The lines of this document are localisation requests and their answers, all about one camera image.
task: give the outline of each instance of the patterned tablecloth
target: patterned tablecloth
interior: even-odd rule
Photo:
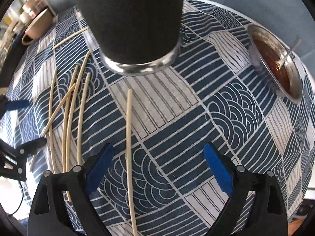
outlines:
[[[85,27],[77,7],[59,15],[47,34],[29,46],[11,81],[8,97],[26,98],[28,109],[7,113],[2,139],[17,145],[41,135],[48,122],[49,91],[58,68],[56,108],[65,95],[76,64],[91,50],[85,74],[92,73],[85,105],[82,153],[86,160],[110,142],[115,156],[98,190],[90,198],[113,235],[132,234],[125,164],[127,90],[133,89],[133,193],[139,235],[203,235],[227,200],[203,155],[209,141],[235,164],[249,171],[273,170],[288,219],[302,201],[314,162],[315,102],[300,59],[301,103],[273,94],[248,58],[249,18],[209,1],[184,0],[181,54],[169,68],[141,77],[109,71],[90,30],[54,51],[52,46]],[[72,124],[71,165],[76,165],[79,102]],[[54,149],[61,171],[62,109],[56,117]],[[40,151],[36,182],[50,168],[49,150]],[[253,200],[249,193],[236,229],[245,222]],[[67,208],[75,229],[82,227]]]

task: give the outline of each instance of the metal bowl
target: metal bowl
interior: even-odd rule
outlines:
[[[302,85],[299,77],[297,68],[293,62],[292,56],[288,56],[285,64],[289,81],[290,81],[290,93],[287,93],[282,85],[278,82],[277,78],[269,69],[267,63],[264,61],[262,55],[257,49],[254,39],[263,41],[269,47],[271,47],[279,56],[283,58],[287,54],[286,48],[282,45],[280,41],[268,30],[257,25],[248,26],[248,35],[251,41],[251,46],[249,47],[249,59],[252,65],[255,67],[256,71],[260,74],[263,81],[269,86],[278,96],[287,96],[294,103],[299,103],[302,97]]]

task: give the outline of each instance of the table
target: table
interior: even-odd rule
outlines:
[[[31,107],[7,113],[2,139],[11,145],[35,139],[48,122],[49,91],[58,68],[53,110],[65,95],[76,64],[91,50],[82,83],[92,73],[82,133],[84,160],[110,142],[115,156],[90,198],[113,235],[132,234],[127,200],[125,110],[133,89],[133,194],[139,235],[204,235],[227,195],[218,187],[204,156],[212,141],[249,171],[274,171],[292,219],[302,201],[314,163],[315,103],[300,59],[301,103],[277,97],[261,81],[248,58],[247,25],[253,21],[206,0],[184,0],[181,54],[158,73],[125,77],[109,71],[90,30],[55,50],[54,44],[87,26],[77,7],[59,15],[47,34],[29,46],[10,83],[8,97]],[[80,89],[72,124],[71,166],[76,165]],[[54,123],[57,170],[61,169],[63,109]],[[51,169],[49,150],[40,151],[36,182]],[[254,194],[249,193],[235,230],[242,228]],[[75,229],[82,227],[67,203]]]

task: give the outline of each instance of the metal spoon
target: metal spoon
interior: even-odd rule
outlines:
[[[285,61],[287,60],[288,56],[291,54],[291,52],[301,43],[301,38],[297,38],[293,44],[293,47],[288,51],[288,53],[284,56],[284,58],[276,61],[276,64],[278,65],[279,69],[283,66]]]

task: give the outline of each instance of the red sauce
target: red sauce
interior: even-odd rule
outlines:
[[[254,39],[254,43],[256,44],[257,49],[272,71],[273,75],[277,78],[278,82],[282,85],[287,93],[290,93],[290,80],[288,77],[288,72],[284,66],[282,66],[280,70],[275,62],[280,59],[277,53],[266,43],[260,40]]]

